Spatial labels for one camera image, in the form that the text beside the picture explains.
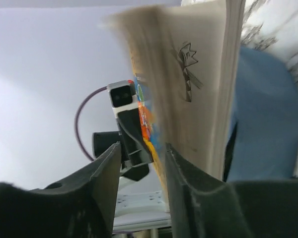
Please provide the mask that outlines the yellow children's paperback book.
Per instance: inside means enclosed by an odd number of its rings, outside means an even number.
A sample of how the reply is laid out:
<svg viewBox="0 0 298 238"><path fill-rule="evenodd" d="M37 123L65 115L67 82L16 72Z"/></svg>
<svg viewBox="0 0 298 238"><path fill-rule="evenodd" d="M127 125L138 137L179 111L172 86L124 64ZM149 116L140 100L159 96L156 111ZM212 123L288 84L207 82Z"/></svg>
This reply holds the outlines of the yellow children's paperback book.
<svg viewBox="0 0 298 238"><path fill-rule="evenodd" d="M166 200L166 145L222 179L245 2L147 5L106 19L130 53L145 144Z"/></svg>

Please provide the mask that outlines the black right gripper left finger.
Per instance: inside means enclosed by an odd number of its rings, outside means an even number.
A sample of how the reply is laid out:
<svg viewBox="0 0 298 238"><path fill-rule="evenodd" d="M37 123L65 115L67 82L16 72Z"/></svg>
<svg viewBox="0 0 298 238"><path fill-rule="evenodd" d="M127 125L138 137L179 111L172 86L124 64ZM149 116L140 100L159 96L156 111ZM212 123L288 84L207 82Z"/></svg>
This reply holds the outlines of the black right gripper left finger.
<svg viewBox="0 0 298 238"><path fill-rule="evenodd" d="M44 189L0 182L0 238L109 238L120 176L121 146Z"/></svg>

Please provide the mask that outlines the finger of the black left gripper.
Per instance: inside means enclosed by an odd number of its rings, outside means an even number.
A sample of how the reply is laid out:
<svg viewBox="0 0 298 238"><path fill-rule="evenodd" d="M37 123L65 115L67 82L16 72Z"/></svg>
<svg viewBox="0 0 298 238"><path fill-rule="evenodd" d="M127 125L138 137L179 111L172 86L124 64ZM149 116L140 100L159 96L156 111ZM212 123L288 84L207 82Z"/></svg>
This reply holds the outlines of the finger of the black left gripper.
<svg viewBox="0 0 298 238"><path fill-rule="evenodd" d="M137 107L122 107L113 108L113 112L121 144L120 176L140 181L149 174L149 164L153 162L153 157L143 139L139 110Z"/></svg>

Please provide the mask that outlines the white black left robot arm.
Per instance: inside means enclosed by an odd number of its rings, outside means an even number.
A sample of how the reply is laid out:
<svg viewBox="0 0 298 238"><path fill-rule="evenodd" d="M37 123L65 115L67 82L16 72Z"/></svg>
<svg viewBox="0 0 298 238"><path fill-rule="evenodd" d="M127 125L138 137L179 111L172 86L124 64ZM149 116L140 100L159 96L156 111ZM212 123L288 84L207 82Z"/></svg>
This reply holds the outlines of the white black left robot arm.
<svg viewBox="0 0 298 238"><path fill-rule="evenodd" d="M156 190L144 189L127 193L126 188L140 187L149 181L155 171L151 143L142 133L143 121L137 106L113 108L118 131L93 134L93 150L100 156L111 144L119 141L122 150L121 175L114 218L116 234L170 226L171 219L162 185Z"/></svg>

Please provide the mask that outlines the blue fabric backpack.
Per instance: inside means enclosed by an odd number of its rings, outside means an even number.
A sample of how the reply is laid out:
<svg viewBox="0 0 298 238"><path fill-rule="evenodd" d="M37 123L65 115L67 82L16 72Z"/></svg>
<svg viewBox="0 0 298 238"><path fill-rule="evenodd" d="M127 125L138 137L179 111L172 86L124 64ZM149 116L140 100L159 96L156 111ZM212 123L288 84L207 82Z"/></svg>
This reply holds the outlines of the blue fabric backpack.
<svg viewBox="0 0 298 238"><path fill-rule="evenodd" d="M298 153L298 90L272 55L241 47L229 136L228 181L288 179Z"/></svg>

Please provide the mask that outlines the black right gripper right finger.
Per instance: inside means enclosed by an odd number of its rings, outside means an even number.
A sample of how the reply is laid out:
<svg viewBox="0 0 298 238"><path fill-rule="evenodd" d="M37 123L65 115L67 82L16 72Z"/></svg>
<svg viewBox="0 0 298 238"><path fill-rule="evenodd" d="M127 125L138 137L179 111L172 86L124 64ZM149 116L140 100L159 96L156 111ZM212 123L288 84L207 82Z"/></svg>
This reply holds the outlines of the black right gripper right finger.
<svg viewBox="0 0 298 238"><path fill-rule="evenodd" d="M166 145L175 238L298 238L298 179L223 182Z"/></svg>

